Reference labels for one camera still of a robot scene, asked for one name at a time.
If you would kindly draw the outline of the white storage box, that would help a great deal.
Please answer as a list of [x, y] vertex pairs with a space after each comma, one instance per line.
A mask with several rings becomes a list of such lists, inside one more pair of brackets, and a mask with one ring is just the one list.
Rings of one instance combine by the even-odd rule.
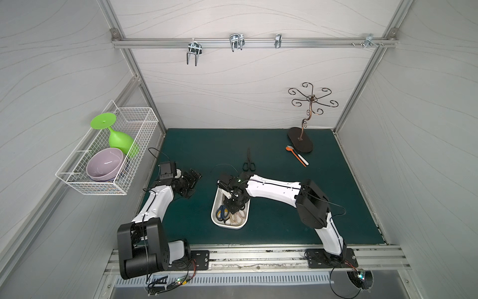
[[241, 229], [242, 227], [245, 226], [245, 224], [247, 223], [248, 221], [248, 214], [249, 214], [249, 210], [250, 210], [250, 202], [247, 202], [242, 208], [240, 208], [240, 210], [244, 210], [245, 212], [245, 215], [246, 215], [246, 219], [245, 219], [245, 223], [242, 224], [242, 225], [238, 225], [238, 226], [232, 226], [230, 224], [230, 221], [228, 220], [225, 224], [222, 223], [222, 222], [219, 222], [218, 220], [216, 220], [215, 218], [215, 212], [216, 210], [219, 208], [220, 205], [224, 205], [224, 202], [225, 200], [227, 199], [227, 197], [223, 194], [223, 192], [217, 188], [216, 190], [216, 193], [215, 193], [215, 198], [214, 198], [214, 203], [213, 203], [213, 206], [212, 206], [212, 210], [211, 210], [211, 214], [210, 214], [210, 218], [211, 218], [211, 221], [219, 226], [219, 227], [222, 227], [222, 228], [225, 228], [225, 229], [233, 229], [233, 230], [239, 230]]

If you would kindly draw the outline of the large black scissors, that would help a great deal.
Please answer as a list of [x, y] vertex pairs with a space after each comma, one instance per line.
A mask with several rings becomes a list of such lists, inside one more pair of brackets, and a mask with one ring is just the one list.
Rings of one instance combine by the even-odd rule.
[[251, 159], [250, 148], [247, 149], [246, 160], [243, 163], [242, 169], [243, 171], [251, 171], [251, 172], [256, 171], [255, 163]]

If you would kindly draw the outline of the blue yellow handled scissors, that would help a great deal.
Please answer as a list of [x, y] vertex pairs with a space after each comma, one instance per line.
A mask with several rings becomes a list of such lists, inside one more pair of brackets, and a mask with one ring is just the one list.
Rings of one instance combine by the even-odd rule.
[[225, 224], [230, 218], [229, 210], [223, 204], [220, 205], [215, 212], [215, 218]]

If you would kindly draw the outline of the pink scissors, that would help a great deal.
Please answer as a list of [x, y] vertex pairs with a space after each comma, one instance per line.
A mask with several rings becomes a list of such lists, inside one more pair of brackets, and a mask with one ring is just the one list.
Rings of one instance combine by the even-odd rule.
[[239, 210], [236, 213], [231, 213], [229, 216], [229, 221], [232, 226], [238, 226], [245, 223], [246, 215], [244, 210]]

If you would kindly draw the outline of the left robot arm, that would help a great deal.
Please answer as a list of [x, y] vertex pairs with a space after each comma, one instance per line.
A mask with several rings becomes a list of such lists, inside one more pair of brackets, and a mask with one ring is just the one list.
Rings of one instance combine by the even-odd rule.
[[189, 199], [201, 178], [190, 169], [173, 178], [160, 179], [139, 214], [117, 231], [119, 272], [128, 280], [169, 269], [177, 261], [189, 266], [191, 250], [186, 240], [169, 242], [163, 219], [175, 195]]

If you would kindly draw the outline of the brown metal hook stand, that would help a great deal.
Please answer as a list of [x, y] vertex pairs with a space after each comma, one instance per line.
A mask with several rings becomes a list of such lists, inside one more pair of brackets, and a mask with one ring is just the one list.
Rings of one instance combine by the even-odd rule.
[[293, 144], [293, 147], [300, 153], [311, 153], [314, 149], [314, 145], [310, 137], [308, 137], [307, 133], [305, 132], [307, 123], [311, 120], [313, 115], [324, 114], [322, 107], [337, 108], [339, 103], [336, 100], [330, 100], [328, 103], [321, 102], [321, 99], [332, 95], [332, 90], [327, 87], [320, 88], [322, 95], [316, 96], [314, 92], [314, 86], [311, 82], [303, 82], [301, 86], [303, 88], [310, 88], [310, 94], [306, 95], [295, 87], [289, 88], [288, 93], [292, 96], [302, 96], [302, 98], [292, 99], [291, 104], [294, 107], [302, 107], [303, 103], [308, 104], [306, 117], [301, 120], [300, 127], [290, 128], [287, 132], [287, 136]]

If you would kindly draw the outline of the green plastic goblet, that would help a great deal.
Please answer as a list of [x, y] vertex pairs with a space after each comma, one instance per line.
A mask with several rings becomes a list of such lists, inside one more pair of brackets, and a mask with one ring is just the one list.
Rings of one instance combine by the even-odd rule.
[[95, 130], [107, 129], [110, 132], [108, 138], [110, 148], [118, 148], [126, 156], [133, 158], [139, 153], [139, 147], [128, 134], [113, 129], [116, 121], [117, 116], [114, 113], [102, 113], [93, 118], [90, 126]]

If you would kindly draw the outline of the lilac bowl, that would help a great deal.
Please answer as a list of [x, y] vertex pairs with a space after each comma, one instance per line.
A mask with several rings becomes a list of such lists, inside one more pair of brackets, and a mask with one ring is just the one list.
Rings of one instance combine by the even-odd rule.
[[88, 161], [86, 173], [94, 181], [109, 181], [117, 176], [124, 159], [124, 153], [118, 148], [103, 149]]

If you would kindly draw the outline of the white vent strip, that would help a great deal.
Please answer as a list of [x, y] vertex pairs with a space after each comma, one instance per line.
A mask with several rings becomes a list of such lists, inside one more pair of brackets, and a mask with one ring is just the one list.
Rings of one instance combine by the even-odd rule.
[[[155, 274], [150, 281], [158, 280], [160, 287], [165, 287], [184, 275], [181, 274]], [[129, 280], [117, 278], [115, 287], [139, 287], [146, 288], [146, 277]], [[316, 285], [329, 284], [329, 272], [265, 272], [265, 273], [224, 273], [206, 274], [200, 273], [185, 286], [187, 287], [211, 287], [211, 286], [285, 286], [285, 285]]]

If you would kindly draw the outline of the double prong metal hook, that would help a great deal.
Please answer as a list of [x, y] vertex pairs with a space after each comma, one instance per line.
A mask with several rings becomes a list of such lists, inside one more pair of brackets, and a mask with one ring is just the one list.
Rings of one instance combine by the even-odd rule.
[[191, 42], [188, 44], [186, 63], [189, 65], [192, 57], [194, 58], [194, 65], [197, 66], [199, 62], [199, 56], [202, 54], [202, 45], [198, 42]]

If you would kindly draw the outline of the looped metal hook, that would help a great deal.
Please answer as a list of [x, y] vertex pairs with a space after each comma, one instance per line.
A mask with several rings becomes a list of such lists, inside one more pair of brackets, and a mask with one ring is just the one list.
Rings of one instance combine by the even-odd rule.
[[232, 52], [235, 52], [236, 49], [242, 51], [245, 45], [245, 38], [243, 34], [231, 34], [229, 37], [230, 47]]

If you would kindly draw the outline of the small metal hook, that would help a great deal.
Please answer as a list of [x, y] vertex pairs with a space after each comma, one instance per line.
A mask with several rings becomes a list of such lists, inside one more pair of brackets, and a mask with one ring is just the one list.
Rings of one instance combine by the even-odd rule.
[[282, 34], [277, 34], [275, 36], [275, 49], [280, 49], [282, 43]]

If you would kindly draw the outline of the right end metal hook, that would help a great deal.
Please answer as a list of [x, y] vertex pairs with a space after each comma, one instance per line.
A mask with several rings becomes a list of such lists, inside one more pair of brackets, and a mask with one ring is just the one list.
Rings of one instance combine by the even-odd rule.
[[385, 47], [383, 42], [375, 42], [373, 39], [373, 34], [369, 34], [362, 42], [360, 43], [351, 43], [352, 47], [361, 47], [362, 49], [379, 49]]

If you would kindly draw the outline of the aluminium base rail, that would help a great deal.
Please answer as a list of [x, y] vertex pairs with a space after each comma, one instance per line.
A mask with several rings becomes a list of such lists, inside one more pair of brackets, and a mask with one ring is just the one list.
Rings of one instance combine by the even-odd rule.
[[410, 270], [398, 245], [349, 245], [345, 260], [327, 257], [321, 245], [192, 245], [197, 269], [207, 273]]

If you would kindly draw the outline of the aluminium top rail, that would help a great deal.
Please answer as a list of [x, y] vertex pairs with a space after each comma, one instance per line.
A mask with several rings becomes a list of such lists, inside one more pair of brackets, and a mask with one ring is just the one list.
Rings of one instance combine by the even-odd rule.
[[[321, 49], [321, 48], [361, 48], [352, 47], [351, 43], [360, 43], [366, 37], [345, 38], [292, 38], [282, 36], [281, 49]], [[373, 37], [375, 42], [383, 42], [385, 47], [396, 47], [397, 39]], [[205, 39], [167, 39], [167, 38], [130, 38], [113, 41], [116, 49], [182, 49], [186, 50], [191, 42], [198, 42], [202, 49], [231, 49], [229, 38]], [[245, 37], [243, 49], [275, 49], [275, 37], [251, 38]]]

